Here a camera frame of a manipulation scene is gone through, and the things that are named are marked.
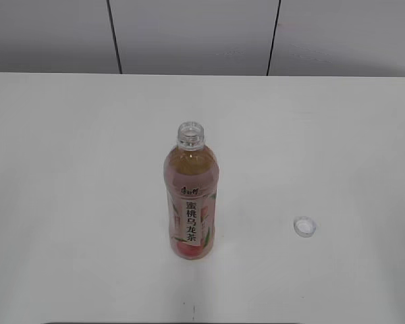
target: pink label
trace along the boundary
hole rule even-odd
[[[168,194],[171,233],[177,241],[191,246],[210,242],[214,234],[216,191],[195,199],[173,198]]]

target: white bottle cap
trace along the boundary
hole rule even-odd
[[[294,220],[294,229],[302,238],[309,238],[315,233],[317,224],[309,217],[297,217]]]

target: bottle neck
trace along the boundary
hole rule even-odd
[[[178,128],[177,146],[184,151],[202,150],[205,145],[204,128],[195,121],[187,121]]]

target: gray wall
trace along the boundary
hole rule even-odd
[[[0,0],[0,72],[117,73],[105,0]]]
[[[123,73],[266,74],[278,0],[111,0]],[[0,72],[119,73],[106,0],[0,0]],[[283,0],[270,75],[405,76],[405,0]]]

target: plastic bottle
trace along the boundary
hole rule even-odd
[[[163,174],[171,247],[182,258],[202,258],[213,247],[219,166],[205,145],[200,124],[180,125],[177,146],[165,159]]]

